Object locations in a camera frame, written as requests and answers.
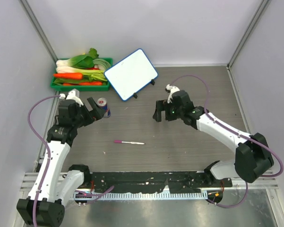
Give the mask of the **white marker with magenta cap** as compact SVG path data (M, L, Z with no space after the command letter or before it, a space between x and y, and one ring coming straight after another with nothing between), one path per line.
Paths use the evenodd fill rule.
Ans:
M114 140L114 143L124 143L124 144L135 144L135 145L145 145L143 142L134 142L134 141L123 141L123 140Z

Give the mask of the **blue framed whiteboard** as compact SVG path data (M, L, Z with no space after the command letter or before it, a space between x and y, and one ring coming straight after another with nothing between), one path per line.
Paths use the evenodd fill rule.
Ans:
M111 86L123 101L137 98L137 92L155 84L158 72L139 48L104 72Z

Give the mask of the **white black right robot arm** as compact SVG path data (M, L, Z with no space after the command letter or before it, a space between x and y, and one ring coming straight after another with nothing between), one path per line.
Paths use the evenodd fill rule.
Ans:
M210 187L216 186L222 179L232 177L253 183L274 165L263 135L250 135L220 122L204 107L194 106L184 90L171 93L168 99L157 100L153 115L156 122L161 122L162 112L165 112L167 121L181 119L186 125L220 141L234 153L234 160L218 160L205 168L204 181Z

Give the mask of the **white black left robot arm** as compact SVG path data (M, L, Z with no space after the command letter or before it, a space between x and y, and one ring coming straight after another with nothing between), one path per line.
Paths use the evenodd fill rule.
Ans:
M104 109L92 97L87 101L91 111L77 96L67 95L59 104L57 122L48 130L47 139L42 140L46 152L36 181L28 196L17 202L17 211L27 225L59 227L75 190L91 183L89 168L83 164L72 165L63 181L58 182L78 129L104 116Z

